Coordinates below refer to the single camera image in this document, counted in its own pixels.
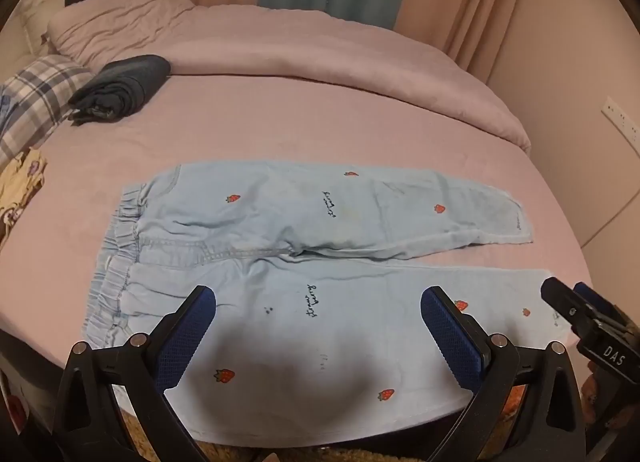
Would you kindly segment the right human hand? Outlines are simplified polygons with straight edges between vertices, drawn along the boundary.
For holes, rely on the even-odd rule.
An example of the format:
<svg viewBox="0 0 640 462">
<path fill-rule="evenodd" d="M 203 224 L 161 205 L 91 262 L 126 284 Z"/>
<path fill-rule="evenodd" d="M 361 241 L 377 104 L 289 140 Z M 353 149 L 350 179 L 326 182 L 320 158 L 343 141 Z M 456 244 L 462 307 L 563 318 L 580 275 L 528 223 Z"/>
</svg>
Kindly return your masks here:
<svg viewBox="0 0 640 462">
<path fill-rule="evenodd" d="M 598 365 L 589 361 L 587 368 L 590 371 L 590 375 L 586 378 L 584 384 L 582 384 L 582 414 L 584 415 L 585 427 L 587 430 L 597 422 L 600 412 L 598 408 L 602 407 L 604 399 L 601 397 L 599 380 L 597 374 L 601 372 Z M 630 404 L 622 410 L 620 410 L 616 416 L 612 416 L 611 419 L 605 422 L 605 428 L 607 430 L 622 430 L 631 421 L 634 414 L 639 409 L 639 404 Z"/>
</svg>

